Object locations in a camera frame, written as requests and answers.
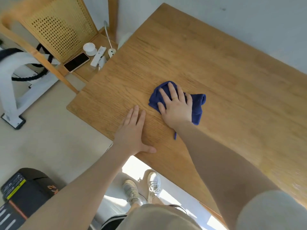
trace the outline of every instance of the chair backrest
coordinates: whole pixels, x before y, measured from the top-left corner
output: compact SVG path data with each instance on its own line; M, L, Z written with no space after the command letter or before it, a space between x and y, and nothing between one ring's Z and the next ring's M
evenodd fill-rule
M9 15L61 63L98 33L83 0L23 0Z

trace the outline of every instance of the blue cloth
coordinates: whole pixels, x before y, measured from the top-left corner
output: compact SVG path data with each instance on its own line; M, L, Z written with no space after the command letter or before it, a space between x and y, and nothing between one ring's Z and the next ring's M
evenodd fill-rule
M158 102L163 103L164 107L166 108L165 102L163 100L162 95L159 92L159 89L162 88L167 96L171 99L171 93L169 91L168 83L171 82L173 86L175 87L175 90L178 94L177 91L177 85L172 82L172 81L167 81L159 85L157 88L155 88L154 92L152 93L150 99L149 99L149 106L152 108L156 109L159 113L159 108L158 108ZM193 105L192 105L192 123L195 125L198 125L200 120L201 120L201 115L203 113L203 110L201 106L205 104L206 102L206 95L205 94L191 94L192 100L193 100Z

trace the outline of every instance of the white t-shirt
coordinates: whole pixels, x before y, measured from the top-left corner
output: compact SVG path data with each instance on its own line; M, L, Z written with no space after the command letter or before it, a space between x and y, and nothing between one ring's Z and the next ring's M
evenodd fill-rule
M130 213L117 230L200 230L182 211L170 206L146 204ZM307 229L307 210L282 191L254 197L241 211L236 230Z

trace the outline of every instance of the black phone screen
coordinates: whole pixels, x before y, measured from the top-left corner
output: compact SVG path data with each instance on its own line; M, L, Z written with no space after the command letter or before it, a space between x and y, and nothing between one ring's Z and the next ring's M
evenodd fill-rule
M80 55L73 58L71 61L68 61L66 64L64 64L64 67L69 72L71 72L88 60L89 60L89 57L83 52Z

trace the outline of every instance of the shoe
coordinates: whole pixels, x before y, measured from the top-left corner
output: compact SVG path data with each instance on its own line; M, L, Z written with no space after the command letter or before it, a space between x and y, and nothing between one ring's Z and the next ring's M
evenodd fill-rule
M137 203L140 206L143 204L140 194L138 193L138 188L132 180L125 181L122 187L125 191L127 202L130 203L130 206L132 206L134 203Z
M149 189L147 202L151 203L153 197L155 196L157 196L158 198L160 197L161 180L159 174L155 171L151 172L148 175L147 184Z

